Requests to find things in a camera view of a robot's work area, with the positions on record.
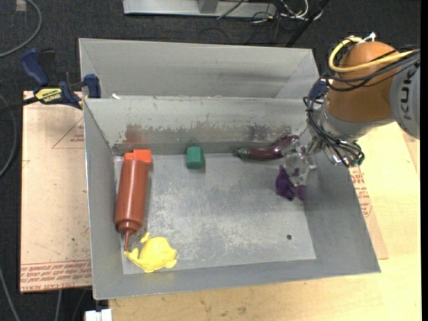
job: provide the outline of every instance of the cardboard sheet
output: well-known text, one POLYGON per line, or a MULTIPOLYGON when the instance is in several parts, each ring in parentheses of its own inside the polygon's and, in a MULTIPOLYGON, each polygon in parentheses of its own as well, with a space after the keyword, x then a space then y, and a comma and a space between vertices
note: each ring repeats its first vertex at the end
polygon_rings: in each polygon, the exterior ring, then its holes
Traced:
MULTIPOLYGON (((359 167, 350 169, 378 259, 388 258, 359 167)), ((83 113, 23 109, 20 291, 91 286, 83 113)))

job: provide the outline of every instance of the wooden table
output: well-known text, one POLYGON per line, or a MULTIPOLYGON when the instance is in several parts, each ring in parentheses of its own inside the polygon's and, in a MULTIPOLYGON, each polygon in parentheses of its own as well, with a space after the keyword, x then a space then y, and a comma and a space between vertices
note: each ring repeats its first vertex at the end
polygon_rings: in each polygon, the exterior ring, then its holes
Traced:
POLYGON ((359 143, 389 254, 380 274, 114 299, 113 320, 421 320, 419 141, 393 123, 359 143))

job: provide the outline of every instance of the blue clamp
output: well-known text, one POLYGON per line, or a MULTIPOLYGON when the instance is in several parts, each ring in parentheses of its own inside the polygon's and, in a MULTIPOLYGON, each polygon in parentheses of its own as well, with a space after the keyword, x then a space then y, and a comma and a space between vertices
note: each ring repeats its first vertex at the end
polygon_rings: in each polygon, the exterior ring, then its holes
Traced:
MULTIPOLYGON (((34 47, 25 52, 19 60, 25 73, 38 83, 38 87, 33 91, 34 97, 42 104, 65 104, 82 109, 82 99, 65 81, 60 81, 55 86, 49 85, 49 78, 38 61, 38 55, 39 50, 34 47)), ((100 84, 95 75, 86 75, 81 83, 88 87, 90 98, 101 97, 100 84)))

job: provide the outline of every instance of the metal base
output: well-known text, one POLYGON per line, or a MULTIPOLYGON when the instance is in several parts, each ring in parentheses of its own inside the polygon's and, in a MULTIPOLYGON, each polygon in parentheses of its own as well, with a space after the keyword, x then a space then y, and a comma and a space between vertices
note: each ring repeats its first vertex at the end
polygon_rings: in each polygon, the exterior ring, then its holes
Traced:
MULTIPOLYGON (((199 17, 220 17, 234 8, 236 1, 219 1, 216 10, 212 13, 201 13, 198 0, 124 0, 124 14, 141 15, 188 15, 199 17)), ((263 12, 271 15, 275 14, 276 7, 269 3, 242 3, 237 9, 227 15, 227 17, 251 18, 263 12)))

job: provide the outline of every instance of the yellow clamp label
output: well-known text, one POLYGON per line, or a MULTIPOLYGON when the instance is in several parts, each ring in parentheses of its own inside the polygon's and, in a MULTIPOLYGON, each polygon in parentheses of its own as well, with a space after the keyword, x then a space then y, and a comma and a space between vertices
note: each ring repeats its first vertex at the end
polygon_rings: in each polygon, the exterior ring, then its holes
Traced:
POLYGON ((43 88, 35 93, 35 97, 43 103, 59 100, 62 97, 61 88, 43 88))

